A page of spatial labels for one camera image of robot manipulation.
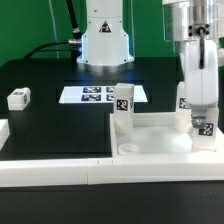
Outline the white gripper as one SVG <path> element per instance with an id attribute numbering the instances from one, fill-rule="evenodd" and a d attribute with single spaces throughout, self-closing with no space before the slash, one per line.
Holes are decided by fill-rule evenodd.
<path id="1" fill-rule="evenodd" d="M 191 122 L 196 129 L 206 126 L 206 108 L 218 103 L 218 57 L 216 43 L 205 41 L 204 68 L 199 68 L 198 41 L 186 42 L 184 51 L 185 99 L 191 108 Z"/>

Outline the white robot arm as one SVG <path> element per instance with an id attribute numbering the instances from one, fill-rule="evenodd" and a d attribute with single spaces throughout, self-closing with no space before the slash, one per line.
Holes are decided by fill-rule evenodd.
<path id="1" fill-rule="evenodd" d="M 116 71 L 134 61 L 123 29 L 123 0 L 86 0 L 87 29 L 78 66 Z M 162 0 L 164 39 L 180 54 L 191 123 L 202 129 L 218 104 L 219 39 L 224 37 L 224 0 Z"/>

